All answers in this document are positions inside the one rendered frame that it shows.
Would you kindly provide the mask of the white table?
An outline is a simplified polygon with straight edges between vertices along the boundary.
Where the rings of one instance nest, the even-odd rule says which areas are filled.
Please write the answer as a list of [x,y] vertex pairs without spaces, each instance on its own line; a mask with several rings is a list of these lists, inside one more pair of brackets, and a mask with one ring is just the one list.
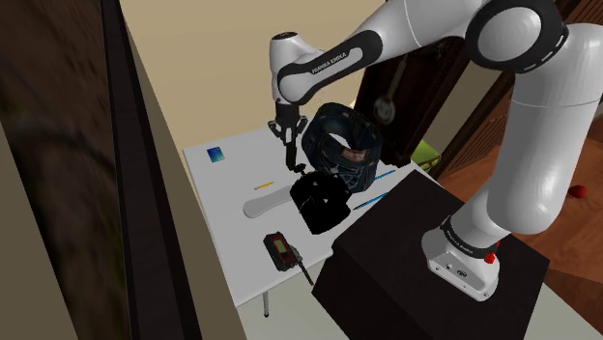
[[[225,156],[212,163],[207,150],[219,147]],[[322,235],[312,235],[295,204],[290,201],[256,218],[244,215],[243,204],[254,198],[292,185],[297,174],[285,165],[281,141],[266,127],[243,134],[189,147],[184,150],[189,174],[210,230],[229,292],[235,306],[250,300],[300,273],[300,268],[278,271],[263,244],[268,234],[280,232],[293,244],[311,268],[332,253],[334,240],[379,201],[362,209],[353,208],[375,196],[391,191],[410,173],[420,168],[414,162],[398,168],[380,163],[377,175],[393,174],[376,180],[364,192],[353,195],[351,214]],[[260,184],[274,184],[254,190]]]

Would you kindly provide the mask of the dark wooden pendulum clock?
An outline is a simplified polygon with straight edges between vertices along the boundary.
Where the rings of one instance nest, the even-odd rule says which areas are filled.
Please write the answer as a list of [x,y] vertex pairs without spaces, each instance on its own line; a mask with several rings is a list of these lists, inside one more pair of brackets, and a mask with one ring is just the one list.
[[383,135],[384,164],[410,162],[468,63],[465,41],[449,37],[364,71],[355,109]]

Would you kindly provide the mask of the green box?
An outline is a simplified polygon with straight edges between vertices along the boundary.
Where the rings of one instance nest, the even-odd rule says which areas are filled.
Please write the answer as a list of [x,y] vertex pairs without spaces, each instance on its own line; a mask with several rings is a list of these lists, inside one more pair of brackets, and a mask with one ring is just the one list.
[[420,140],[411,155],[411,160],[428,172],[440,162],[441,155],[424,140]]

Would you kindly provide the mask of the black blocky object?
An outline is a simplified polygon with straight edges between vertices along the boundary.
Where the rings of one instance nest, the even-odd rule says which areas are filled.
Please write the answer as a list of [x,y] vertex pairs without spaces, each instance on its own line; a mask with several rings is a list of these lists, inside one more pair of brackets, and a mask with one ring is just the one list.
[[312,235],[326,233],[351,212],[347,202],[352,192],[337,174],[305,174],[292,185],[290,195]]

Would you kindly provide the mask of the dark robot stand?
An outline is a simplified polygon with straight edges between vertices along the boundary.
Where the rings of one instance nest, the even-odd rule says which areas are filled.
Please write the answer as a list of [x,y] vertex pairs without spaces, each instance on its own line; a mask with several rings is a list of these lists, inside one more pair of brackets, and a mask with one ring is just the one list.
[[505,237],[485,301],[427,267],[423,234],[462,205],[413,171],[334,241],[312,294],[349,340],[524,340],[548,258]]

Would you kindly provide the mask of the white flat paddle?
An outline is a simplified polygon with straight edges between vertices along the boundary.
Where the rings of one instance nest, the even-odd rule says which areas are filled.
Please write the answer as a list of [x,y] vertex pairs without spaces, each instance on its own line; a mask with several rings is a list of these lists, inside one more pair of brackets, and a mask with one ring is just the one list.
[[248,218],[256,218],[275,207],[290,202],[292,200],[291,188],[290,185],[287,185],[272,193],[246,201],[243,204],[244,215]]

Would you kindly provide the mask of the dark brown wooden cabinet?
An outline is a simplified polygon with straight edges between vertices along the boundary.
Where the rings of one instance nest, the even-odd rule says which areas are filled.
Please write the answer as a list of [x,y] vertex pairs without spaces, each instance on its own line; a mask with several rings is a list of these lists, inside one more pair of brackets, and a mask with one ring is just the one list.
[[0,125],[78,340],[201,340],[117,0],[0,0]]

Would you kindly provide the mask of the black red handheld device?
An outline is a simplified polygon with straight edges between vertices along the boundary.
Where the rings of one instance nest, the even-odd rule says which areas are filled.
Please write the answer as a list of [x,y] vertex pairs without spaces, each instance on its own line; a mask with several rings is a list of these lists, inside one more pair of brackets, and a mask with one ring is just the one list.
[[278,271],[287,271],[294,267],[299,267],[301,272],[307,279],[310,286],[314,285],[314,281],[310,277],[307,269],[303,264],[303,258],[297,248],[291,245],[280,232],[268,234],[263,238],[265,245],[275,268]]

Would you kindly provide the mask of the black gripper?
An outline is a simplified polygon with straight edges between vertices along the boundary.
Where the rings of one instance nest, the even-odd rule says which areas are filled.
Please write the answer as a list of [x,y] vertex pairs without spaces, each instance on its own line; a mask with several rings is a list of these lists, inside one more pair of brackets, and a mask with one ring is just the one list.
[[307,123],[307,117],[300,115],[297,105],[280,102],[275,104],[275,118],[268,122],[268,127],[285,147],[285,164],[288,169],[294,168],[294,142],[303,134]]

